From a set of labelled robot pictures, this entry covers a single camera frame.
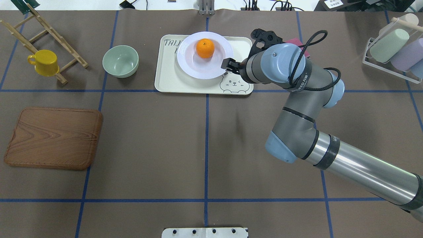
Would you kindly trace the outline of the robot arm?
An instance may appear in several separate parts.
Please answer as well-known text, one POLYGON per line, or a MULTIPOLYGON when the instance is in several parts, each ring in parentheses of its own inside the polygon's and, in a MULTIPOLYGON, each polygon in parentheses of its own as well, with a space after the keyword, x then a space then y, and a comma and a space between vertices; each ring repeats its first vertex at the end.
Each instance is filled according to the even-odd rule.
POLYGON ((422 221, 421 176, 315 128, 322 108, 337 104, 345 90, 338 69, 321 68, 305 57, 306 49, 325 39, 327 31, 317 31, 300 46, 263 29, 253 30, 251 37, 255 42, 249 56, 242 62, 226 58, 221 68, 246 83, 273 83, 289 92, 266 141, 267 152, 290 164, 299 158, 332 172, 422 221))

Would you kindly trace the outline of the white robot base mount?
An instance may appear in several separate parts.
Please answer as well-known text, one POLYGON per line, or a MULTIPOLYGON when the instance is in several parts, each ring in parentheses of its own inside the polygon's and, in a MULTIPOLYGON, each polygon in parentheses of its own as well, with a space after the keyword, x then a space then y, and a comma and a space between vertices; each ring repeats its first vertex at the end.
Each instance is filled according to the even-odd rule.
POLYGON ((192 227, 166 228, 162 238, 248 238, 249 232, 243 227, 192 227))

